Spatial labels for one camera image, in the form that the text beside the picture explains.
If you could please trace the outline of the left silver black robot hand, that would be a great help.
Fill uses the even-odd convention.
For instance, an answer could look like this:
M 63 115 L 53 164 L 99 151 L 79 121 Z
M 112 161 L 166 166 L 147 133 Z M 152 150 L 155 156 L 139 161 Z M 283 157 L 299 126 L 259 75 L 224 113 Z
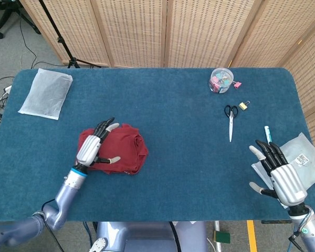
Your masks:
M 110 132 L 119 127 L 119 123 L 113 123 L 114 117 L 100 122 L 91 135 L 84 140 L 78 151 L 76 159 L 80 166 L 91 167 L 94 163 L 113 164 L 121 158 L 115 156 L 113 158 L 104 158 L 99 156 L 99 150 L 110 134 Z

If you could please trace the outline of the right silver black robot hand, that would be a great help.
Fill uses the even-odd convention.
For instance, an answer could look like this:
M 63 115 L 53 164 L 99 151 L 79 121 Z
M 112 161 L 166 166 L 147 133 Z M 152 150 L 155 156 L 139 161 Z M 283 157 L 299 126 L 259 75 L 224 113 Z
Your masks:
M 260 140 L 255 142 L 260 148 L 257 149 L 251 145 L 249 149 L 261 162 L 273 189 L 265 189 L 254 182 L 249 183 L 250 187 L 261 195 L 278 199 L 287 207 L 303 203 L 308 195 L 307 190 L 280 147 L 273 142 L 265 143 Z

